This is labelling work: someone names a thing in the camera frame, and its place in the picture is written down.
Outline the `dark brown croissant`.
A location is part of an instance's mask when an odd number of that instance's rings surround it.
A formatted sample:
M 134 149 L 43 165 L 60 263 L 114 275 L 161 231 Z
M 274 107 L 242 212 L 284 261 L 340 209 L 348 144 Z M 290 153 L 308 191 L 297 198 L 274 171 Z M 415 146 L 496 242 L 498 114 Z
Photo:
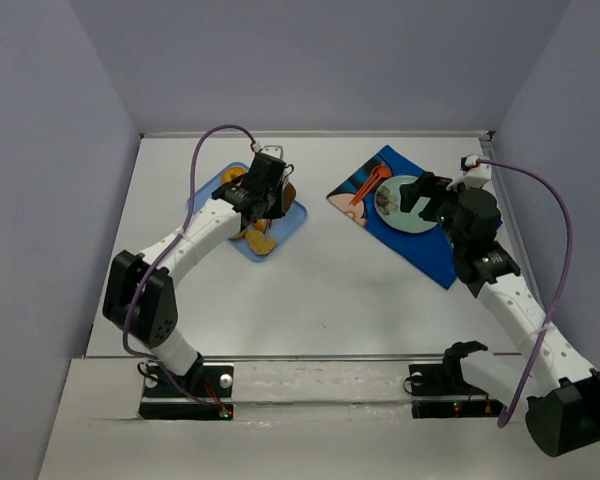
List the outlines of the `dark brown croissant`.
M 292 183 L 287 183 L 283 190 L 283 207 L 288 210 L 296 198 L 296 189 Z

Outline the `metal kitchen tongs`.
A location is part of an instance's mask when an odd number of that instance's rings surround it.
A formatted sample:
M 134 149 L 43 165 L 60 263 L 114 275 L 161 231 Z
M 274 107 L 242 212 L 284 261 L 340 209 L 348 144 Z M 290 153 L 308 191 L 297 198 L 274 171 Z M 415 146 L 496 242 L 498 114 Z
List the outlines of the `metal kitchen tongs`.
M 295 166 L 293 164 L 291 164 L 291 163 L 287 164 L 285 166 L 282 179 L 286 178 L 289 181 L 289 177 L 294 172 L 294 169 L 295 169 Z M 270 233 L 271 233 L 271 229 L 272 229 L 272 224 L 276 219 L 269 218 L 268 220 L 270 221 L 269 228 L 267 230 L 265 230 L 263 233 L 269 237 Z

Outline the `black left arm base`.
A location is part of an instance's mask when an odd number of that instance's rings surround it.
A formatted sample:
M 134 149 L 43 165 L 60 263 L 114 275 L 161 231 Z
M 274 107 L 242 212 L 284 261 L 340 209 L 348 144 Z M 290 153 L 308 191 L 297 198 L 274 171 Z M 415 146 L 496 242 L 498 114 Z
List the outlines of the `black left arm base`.
M 139 362 L 143 377 L 138 416 L 144 420 L 231 421 L 235 407 L 233 363 L 210 362 L 190 394 L 181 393 L 155 362 Z

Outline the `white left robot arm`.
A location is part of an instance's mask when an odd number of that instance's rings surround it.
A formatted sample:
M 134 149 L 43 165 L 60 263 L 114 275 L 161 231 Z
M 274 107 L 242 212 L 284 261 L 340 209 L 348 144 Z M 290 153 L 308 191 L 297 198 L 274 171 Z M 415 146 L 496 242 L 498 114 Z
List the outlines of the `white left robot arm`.
M 182 394 L 191 397 L 203 377 L 203 356 L 177 328 L 176 287 L 213 249 L 259 220 L 286 215 L 295 199 L 289 183 L 294 166 L 264 152 L 246 173 L 221 184 L 184 225 L 139 253 L 123 250 L 112 259 L 102 315 L 123 333 L 134 355 L 135 338 Z

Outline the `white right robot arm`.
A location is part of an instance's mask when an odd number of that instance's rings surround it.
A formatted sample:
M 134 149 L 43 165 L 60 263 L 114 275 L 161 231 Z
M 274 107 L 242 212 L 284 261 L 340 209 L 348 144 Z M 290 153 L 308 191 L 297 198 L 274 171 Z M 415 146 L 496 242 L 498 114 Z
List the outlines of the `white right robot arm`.
M 524 401 L 531 438 L 544 454 L 558 457 L 600 442 L 600 371 L 569 345 L 497 241 L 501 212 L 484 188 L 489 180 L 472 174 L 452 180 L 425 172 L 401 185 L 400 209 L 441 227 L 458 279 L 526 360 L 522 372 L 507 372 L 472 354 L 462 368 L 464 379 L 502 404 L 499 427 Z

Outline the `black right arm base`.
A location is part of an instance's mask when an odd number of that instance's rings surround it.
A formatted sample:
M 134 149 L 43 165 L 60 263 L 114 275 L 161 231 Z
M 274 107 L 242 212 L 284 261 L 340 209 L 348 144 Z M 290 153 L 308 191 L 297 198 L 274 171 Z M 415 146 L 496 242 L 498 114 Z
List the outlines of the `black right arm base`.
M 461 361 L 488 348 L 478 341 L 456 342 L 439 360 L 409 366 L 402 387 L 412 399 L 414 419 L 495 418 L 501 402 L 467 383 Z

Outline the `orange bread roll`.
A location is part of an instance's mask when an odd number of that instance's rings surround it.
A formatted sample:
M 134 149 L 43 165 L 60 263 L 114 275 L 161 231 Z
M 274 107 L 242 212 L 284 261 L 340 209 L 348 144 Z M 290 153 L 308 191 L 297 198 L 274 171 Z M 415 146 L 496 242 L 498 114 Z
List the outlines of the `orange bread roll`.
M 256 222 L 252 223 L 252 226 L 259 231 L 264 232 L 265 230 L 267 230 L 269 228 L 270 225 L 270 221 L 268 219 L 260 219 Z

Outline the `seeded tan bread slice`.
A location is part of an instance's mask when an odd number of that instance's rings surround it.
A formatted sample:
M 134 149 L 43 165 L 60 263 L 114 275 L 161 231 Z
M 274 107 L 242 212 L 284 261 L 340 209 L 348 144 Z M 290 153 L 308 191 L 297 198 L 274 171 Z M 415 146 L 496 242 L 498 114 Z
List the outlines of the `seeded tan bread slice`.
M 277 242 L 273 237 L 268 237 L 257 229 L 247 230 L 244 239 L 251 252 L 257 256 L 267 256 L 277 246 Z

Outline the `light blue tray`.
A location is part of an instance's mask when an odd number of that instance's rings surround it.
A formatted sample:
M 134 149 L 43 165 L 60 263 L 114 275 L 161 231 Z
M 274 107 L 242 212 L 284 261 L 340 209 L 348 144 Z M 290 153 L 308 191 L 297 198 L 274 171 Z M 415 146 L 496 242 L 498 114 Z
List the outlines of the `light blue tray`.
M 249 167 L 241 162 L 233 162 L 221 168 L 218 173 L 211 177 L 204 185 L 196 188 L 194 198 L 194 211 L 197 212 L 211 196 L 211 193 L 221 185 L 221 177 L 232 168 L 248 170 Z M 298 200 L 295 200 L 289 211 L 283 218 L 274 220 L 271 228 L 267 231 L 267 237 L 276 241 L 275 248 L 267 255 L 256 254 L 248 245 L 244 238 L 228 239 L 227 244 L 232 245 L 238 252 L 252 262 L 264 262 L 274 257 L 297 230 L 305 223 L 307 219 L 307 209 Z

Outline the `blue cartoon placemat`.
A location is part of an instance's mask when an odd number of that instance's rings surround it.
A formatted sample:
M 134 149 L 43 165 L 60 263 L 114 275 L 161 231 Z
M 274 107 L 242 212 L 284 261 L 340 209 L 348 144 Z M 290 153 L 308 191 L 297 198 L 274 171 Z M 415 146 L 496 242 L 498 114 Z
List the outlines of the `blue cartoon placemat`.
M 452 263 L 452 249 L 439 225 L 422 234 L 407 234 L 389 227 L 379 216 L 374 206 L 374 194 L 380 181 L 364 199 L 352 206 L 358 189 L 369 177 L 371 170 L 384 164 L 392 171 L 392 177 L 412 175 L 419 177 L 423 169 L 386 145 L 339 186 L 327 195 L 327 201 L 337 210 L 361 226 L 378 241 L 403 257 L 423 274 L 441 287 L 448 289 L 457 275 Z

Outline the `small tan round bun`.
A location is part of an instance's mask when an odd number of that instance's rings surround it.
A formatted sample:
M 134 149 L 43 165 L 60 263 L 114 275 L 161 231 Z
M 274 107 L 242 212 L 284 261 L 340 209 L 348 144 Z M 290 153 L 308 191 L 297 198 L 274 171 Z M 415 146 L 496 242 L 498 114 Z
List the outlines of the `small tan round bun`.
M 231 237 L 229 237 L 229 239 L 230 240 L 238 240 L 238 239 L 244 238 L 247 231 L 248 231 L 248 229 L 245 228 L 245 229 L 239 231 L 237 234 L 232 235 Z

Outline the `pale green flower plate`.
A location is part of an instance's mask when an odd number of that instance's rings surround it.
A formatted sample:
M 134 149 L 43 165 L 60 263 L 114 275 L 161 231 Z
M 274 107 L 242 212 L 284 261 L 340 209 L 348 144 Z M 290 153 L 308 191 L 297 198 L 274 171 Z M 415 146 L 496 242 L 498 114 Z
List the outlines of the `pale green flower plate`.
M 410 212 L 401 210 L 401 190 L 403 185 L 410 185 L 417 180 L 416 176 L 398 175 L 380 183 L 374 194 L 374 206 L 380 218 L 392 229 L 407 234 L 422 234 L 433 230 L 437 224 L 425 221 L 419 212 L 426 205 L 426 198 L 421 198 Z

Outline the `orange plastic fork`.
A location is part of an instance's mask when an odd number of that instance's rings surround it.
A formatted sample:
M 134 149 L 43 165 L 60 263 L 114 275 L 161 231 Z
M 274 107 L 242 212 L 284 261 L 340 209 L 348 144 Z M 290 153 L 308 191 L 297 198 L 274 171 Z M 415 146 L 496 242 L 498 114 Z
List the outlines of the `orange plastic fork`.
M 384 164 L 376 165 L 370 172 L 369 177 L 364 182 L 364 184 L 358 189 L 358 191 L 353 196 L 352 200 L 349 202 L 350 205 L 356 206 L 359 204 L 364 197 L 369 194 L 373 188 L 382 180 L 388 179 L 392 177 L 392 171 L 389 167 Z

